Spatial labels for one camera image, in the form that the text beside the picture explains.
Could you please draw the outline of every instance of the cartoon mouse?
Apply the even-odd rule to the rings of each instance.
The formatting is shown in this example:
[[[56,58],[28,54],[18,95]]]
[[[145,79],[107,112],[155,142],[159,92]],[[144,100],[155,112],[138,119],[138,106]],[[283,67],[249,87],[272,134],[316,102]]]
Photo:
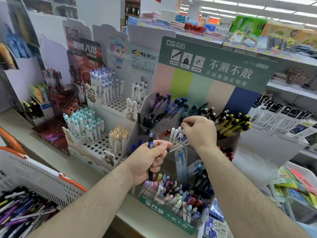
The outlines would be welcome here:
[[[95,103],[96,102],[96,91],[95,87],[90,86],[88,83],[86,83],[86,93],[87,93],[87,98]]]
[[[128,120],[131,120],[132,122],[136,121],[137,117],[137,102],[136,101],[131,101],[131,99],[127,98],[126,99],[126,110],[128,114],[126,115],[126,118]]]
[[[112,63],[117,68],[123,67],[123,60],[125,59],[125,53],[127,52],[126,44],[122,44],[118,41],[113,41],[110,43],[110,51],[113,54],[114,60]]]

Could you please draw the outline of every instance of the person's left hand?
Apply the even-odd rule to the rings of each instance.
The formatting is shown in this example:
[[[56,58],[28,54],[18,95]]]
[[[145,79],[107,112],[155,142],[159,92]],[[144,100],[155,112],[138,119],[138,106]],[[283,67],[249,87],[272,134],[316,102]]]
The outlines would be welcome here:
[[[154,140],[154,148],[149,149],[148,143],[138,147],[122,164],[126,164],[131,170],[132,186],[139,185],[145,181],[149,174],[148,169],[153,173],[159,172],[160,165],[167,155],[167,148],[172,147],[172,143],[164,140]]]

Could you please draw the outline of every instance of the lime green stripe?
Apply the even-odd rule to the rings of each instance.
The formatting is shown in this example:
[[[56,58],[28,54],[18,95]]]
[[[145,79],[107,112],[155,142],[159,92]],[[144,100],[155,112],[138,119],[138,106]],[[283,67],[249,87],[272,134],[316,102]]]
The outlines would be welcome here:
[[[194,74],[188,91],[188,104],[201,106],[206,102],[213,79]]]
[[[193,79],[193,73],[176,68],[171,83],[170,93],[172,98],[186,97],[188,94],[189,86]]]

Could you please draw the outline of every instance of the bunny icon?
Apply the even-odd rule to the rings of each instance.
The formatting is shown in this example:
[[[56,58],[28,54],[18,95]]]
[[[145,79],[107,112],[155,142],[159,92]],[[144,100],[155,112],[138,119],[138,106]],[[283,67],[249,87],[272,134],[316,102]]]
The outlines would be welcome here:
[[[131,101],[131,99],[127,98],[126,99],[126,109],[127,115],[126,118],[128,120],[131,120],[132,122],[135,122],[137,119],[137,102],[136,101]]]

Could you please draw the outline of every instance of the pink stripe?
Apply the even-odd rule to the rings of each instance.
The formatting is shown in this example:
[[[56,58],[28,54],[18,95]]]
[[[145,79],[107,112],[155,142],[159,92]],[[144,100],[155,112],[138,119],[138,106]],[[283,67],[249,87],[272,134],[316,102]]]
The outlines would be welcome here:
[[[233,85],[214,80],[206,98],[208,109],[214,107],[217,115],[222,112],[234,89]]]
[[[173,67],[158,63],[154,79],[153,92],[156,93],[159,91],[161,94],[169,93],[174,76],[174,70],[175,68]]]

